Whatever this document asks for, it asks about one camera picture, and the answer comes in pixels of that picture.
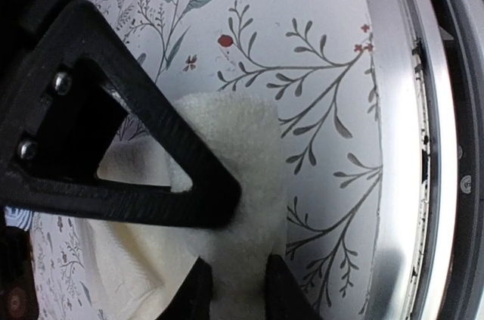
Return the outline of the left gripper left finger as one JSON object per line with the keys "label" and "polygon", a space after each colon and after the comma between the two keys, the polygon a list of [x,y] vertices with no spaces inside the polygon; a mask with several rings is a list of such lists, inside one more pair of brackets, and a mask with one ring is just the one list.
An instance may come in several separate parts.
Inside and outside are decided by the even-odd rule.
{"label": "left gripper left finger", "polygon": [[197,258],[169,305],[157,320],[209,320],[213,295],[212,267]]}

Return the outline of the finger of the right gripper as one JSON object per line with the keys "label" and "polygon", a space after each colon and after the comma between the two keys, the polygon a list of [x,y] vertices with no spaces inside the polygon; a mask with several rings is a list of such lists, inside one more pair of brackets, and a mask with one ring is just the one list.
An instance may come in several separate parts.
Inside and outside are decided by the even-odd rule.
{"label": "finger of the right gripper", "polygon": [[101,70],[101,82],[120,96],[190,176],[197,192],[238,199],[237,180],[157,88],[98,9],[86,0],[72,0],[64,12],[68,56],[91,61]]}
{"label": "finger of the right gripper", "polygon": [[222,228],[241,197],[233,181],[178,193],[161,186],[96,181],[79,184],[22,172],[1,176],[1,204],[41,213],[179,228]]}

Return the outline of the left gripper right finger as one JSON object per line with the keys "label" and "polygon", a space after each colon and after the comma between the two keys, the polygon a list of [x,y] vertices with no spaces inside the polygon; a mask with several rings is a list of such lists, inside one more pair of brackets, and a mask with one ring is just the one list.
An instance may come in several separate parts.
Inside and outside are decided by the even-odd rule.
{"label": "left gripper right finger", "polygon": [[265,318],[271,320],[320,320],[306,299],[284,258],[268,257],[265,270]]}

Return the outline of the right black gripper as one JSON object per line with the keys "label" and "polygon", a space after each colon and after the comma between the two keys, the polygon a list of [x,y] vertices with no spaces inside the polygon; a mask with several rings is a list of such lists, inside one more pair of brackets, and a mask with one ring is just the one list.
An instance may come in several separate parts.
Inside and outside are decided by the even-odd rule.
{"label": "right black gripper", "polygon": [[124,191],[96,176],[129,54],[84,0],[1,0],[1,189]]}

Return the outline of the cream towel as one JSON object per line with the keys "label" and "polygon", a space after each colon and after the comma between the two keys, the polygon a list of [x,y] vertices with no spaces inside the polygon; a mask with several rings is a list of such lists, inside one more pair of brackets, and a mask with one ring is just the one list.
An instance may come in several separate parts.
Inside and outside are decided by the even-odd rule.
{"label": "cream towel", "polygon": [[157,318],[202,258],[213,269],[210,318],[262,319],[265,264],[287,237],[276,104],[218,92],[187,95],[175,108],[239,181],[234,219],[218,230],[77,219],[92,305],[109,319]]}

